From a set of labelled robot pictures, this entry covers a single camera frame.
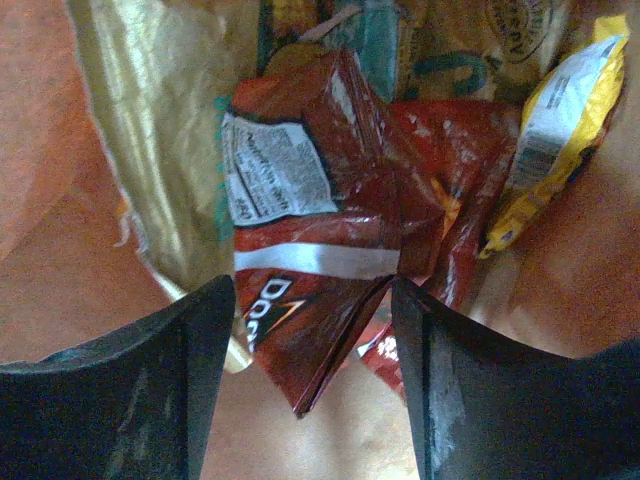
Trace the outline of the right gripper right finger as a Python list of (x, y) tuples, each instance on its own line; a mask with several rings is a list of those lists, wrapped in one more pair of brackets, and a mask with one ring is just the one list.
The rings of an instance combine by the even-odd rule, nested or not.
[(392, 325), (423, 479), (635, 479), (639, 342), (569, 359), (512, 340), (407, 279)]

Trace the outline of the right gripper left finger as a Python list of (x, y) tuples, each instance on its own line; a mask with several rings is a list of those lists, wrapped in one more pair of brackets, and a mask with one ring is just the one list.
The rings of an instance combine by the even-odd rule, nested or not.
[(196, 479), (235, 310), (219, 276), (38, 362), (1, 368), (5, 479)]

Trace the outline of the red paper bag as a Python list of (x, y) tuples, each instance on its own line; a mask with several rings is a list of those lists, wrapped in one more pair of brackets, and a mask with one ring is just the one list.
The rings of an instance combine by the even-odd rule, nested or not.
[[(1, 358), (39, 360), (164, 307), (120, 243), (120, 194), (61, 1), (1, 5)], [(639, 332), (639, 39), (589, 167), (490, 267), (471, 315), (565, 356)], [(225, 374), (206, 479), (414, 479), (403, 402), (358, 361), (303, 420), (258, 368)]]

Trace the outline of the red Doritos bag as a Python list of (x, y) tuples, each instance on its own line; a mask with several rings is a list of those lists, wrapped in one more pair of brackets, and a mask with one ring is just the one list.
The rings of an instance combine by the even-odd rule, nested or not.
[(519, 126), (505, 103), (388, 104), (349, 51), (236, 87), (221, 139), (238, 304), (296, 416), (393, 280), (465, 295)]

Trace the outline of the yellow snack bag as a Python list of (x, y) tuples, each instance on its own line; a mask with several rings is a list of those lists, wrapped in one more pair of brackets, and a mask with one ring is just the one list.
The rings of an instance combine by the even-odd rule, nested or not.
[(516, 154), (481, 258), (509, 247), (598, 148), (623, 87), (629, 36), (624, 15), (597, 18), (590, 43), (568, 55), (525, 102)]

